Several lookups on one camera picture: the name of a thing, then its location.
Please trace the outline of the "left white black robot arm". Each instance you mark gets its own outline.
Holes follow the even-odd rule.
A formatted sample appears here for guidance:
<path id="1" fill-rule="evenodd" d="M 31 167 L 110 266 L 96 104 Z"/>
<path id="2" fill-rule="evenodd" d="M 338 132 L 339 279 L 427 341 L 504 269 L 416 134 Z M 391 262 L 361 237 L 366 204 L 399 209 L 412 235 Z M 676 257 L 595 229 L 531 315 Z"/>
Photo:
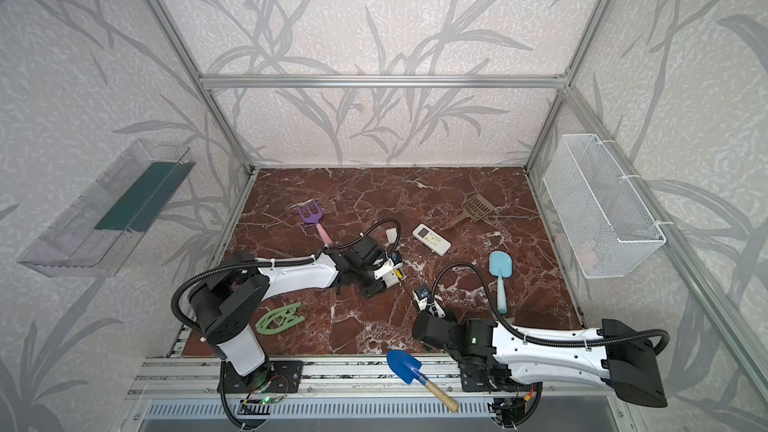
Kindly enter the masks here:
<path id="1" fill-rule="evenodd" d="M 250 325 L 264 300 L 350 284 L 371 298 L 402 279 L 401 264 L 402 255 L 393 245 L 384 247 L 370 236 L 301 258 L 257 259 L 237 253 L 183 282 L 172 295 L 171 311 L 246 378 L 268 369 L 268 357 Z"/>

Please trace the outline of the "white battery cover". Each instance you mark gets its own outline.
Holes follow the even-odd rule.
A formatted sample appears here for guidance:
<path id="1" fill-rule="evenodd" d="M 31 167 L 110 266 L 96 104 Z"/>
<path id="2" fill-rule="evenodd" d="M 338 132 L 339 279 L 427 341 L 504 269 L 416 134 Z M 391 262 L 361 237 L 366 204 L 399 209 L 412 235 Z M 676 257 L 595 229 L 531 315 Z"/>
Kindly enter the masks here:
<path id="1" fill-rule="evenodd" d="M 393 244 L 399 237 L 397 228 L 389 228 L 386 230 L 386 237 L 389 244 Z"/>

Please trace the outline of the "white remote control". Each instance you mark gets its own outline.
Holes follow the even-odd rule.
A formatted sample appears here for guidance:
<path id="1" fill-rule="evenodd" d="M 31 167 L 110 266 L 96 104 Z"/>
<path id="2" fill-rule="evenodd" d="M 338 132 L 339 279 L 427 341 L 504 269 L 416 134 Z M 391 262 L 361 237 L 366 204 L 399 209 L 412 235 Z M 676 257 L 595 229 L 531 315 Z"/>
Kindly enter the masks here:
<path id="1" fill-rule="evenodd" d="M 419 224 L 412 235 L 439 256 L 444 256 L 451 248 L 450 242 L 424 224 Z"/>
<path id="2" fill-rule="evenodd" d="M 404 275 L 394 265 L 386 264 L 382 266 L 376 273 L 378 280 L 381 280 L 387 289 L 399 284 L 404 279 Z"/>

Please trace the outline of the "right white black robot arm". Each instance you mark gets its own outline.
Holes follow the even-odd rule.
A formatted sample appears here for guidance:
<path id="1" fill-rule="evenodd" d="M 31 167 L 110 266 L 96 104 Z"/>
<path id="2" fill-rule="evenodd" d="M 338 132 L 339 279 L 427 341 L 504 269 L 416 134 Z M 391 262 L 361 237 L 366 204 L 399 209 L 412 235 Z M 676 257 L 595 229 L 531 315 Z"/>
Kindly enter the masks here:
<path id="1" fill-rule="evenodd" d="M 567 382 L 609 388 L 638 406 L 668 405 L 657 363 L 669 342 L 664 330 L 638 332 L 613 319 L 575 331 L 530 329 L 476 318 L 459 323 L 422 311 L 412 336 L 457 362 L 465 392 Z"/>

